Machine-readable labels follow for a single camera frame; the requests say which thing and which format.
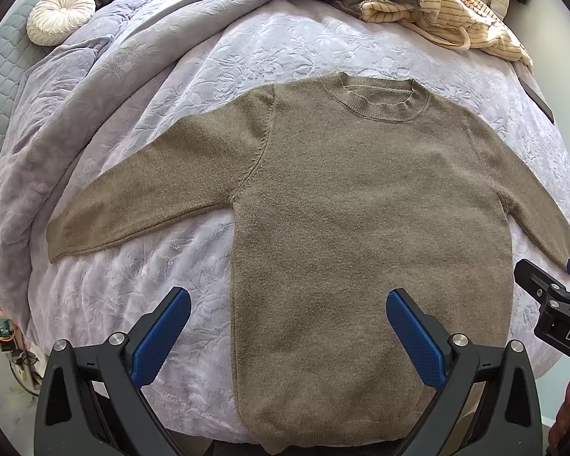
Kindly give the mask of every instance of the sweater sleeve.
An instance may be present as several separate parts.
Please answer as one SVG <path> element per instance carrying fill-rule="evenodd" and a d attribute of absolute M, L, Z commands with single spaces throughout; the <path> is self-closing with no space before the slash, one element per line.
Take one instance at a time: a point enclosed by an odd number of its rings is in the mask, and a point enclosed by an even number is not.
<path fill-rule="evenodd" d="M 490 125 L 471 112 L 467 112 L 467 125 L 505 213 L 565 271 L 570 258 L 570 225 L 556 202 Z"/>
<path fill-rule="evenodd" d="M 49 260 L 113 247 L 231 204 L 262 155 L 273 102 L 267 85 L 176 121 L 74 196 L 50 222 Z"/>

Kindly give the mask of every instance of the sweater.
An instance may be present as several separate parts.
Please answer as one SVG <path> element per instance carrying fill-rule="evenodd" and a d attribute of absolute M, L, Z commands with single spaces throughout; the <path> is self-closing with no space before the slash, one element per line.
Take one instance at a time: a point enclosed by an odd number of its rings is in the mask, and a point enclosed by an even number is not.
<path fill-rule="evenodd" d="M 399 439 L 418 420 L 432 390 L 386 321 L 390 290 L 503 346 L 507 215 L 558 266 L 570 257 L 567 220 L 484 121 L 412 79 L 338 73 L 176 121 L 74 196 L 49 259 L 223 206 L 236 407 L 273 453 Z"/>

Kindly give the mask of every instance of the sweater collar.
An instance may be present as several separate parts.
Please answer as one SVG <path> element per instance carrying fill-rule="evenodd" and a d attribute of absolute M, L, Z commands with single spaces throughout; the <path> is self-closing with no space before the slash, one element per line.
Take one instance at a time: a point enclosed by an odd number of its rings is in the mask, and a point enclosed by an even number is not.
<path fill-rule="evenodd" d="M 430 92 L 414 79 L 392 80 L 374 77 L 351 76 L 344 72 L 325 75 L 320 78 L 327 91 L 343 105 L 363 117 L 373 120 L 400 122 L 409 121 L 423 112 L 429 102 Z M 377 87 L 384 90 L 384 100 L 389 100 L 389 91 L 408 91 L 409 97 L 395 104 L 371 103 L 347 86 Z"/>

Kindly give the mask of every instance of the crumpled clothing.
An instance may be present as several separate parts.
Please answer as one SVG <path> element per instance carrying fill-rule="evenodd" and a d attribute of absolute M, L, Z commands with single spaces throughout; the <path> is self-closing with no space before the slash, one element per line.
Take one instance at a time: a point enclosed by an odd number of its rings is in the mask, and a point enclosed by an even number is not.
<path fill-rule="evenodd" d="M 365 22 L 398 22 L 444 48 L 485 53 L 530 70 L 532 59 L 514 33 L 481 0 L 325 0 Z"/>

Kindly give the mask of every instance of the white tufted pillow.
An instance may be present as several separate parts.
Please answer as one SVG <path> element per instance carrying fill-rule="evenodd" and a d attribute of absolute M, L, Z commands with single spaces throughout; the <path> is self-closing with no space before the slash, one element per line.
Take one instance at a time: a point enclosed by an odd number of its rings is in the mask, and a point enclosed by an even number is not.
<path fill-rule="evenodd" d="M 94 0 L 40 0 L 27 19 L 27 35 L 39 46 L 56 46 L 94 13 Z"/>

